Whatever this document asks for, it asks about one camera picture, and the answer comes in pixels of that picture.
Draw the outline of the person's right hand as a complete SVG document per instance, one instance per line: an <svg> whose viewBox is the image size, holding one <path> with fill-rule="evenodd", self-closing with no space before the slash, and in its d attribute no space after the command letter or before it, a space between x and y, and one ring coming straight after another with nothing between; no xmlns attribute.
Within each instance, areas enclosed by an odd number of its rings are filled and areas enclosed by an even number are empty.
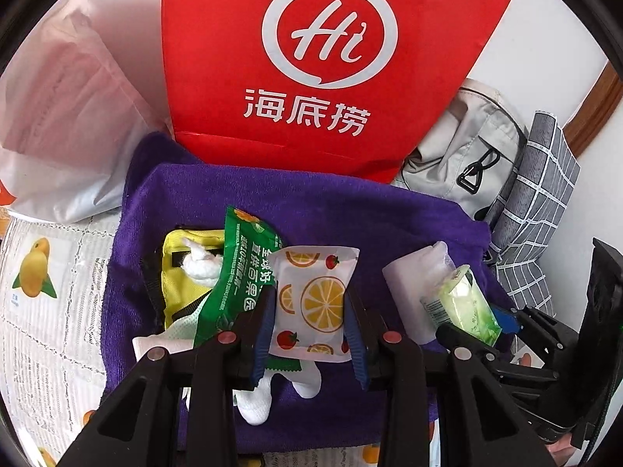
<svg viewBox="0 0 623 467"><path fill-rule="evenodd" d="M570 458L577 451L577 448L571 444L571 436L565 435L558 441L548 444L546 449L551 454L556 466L565 466Z"/></svg>

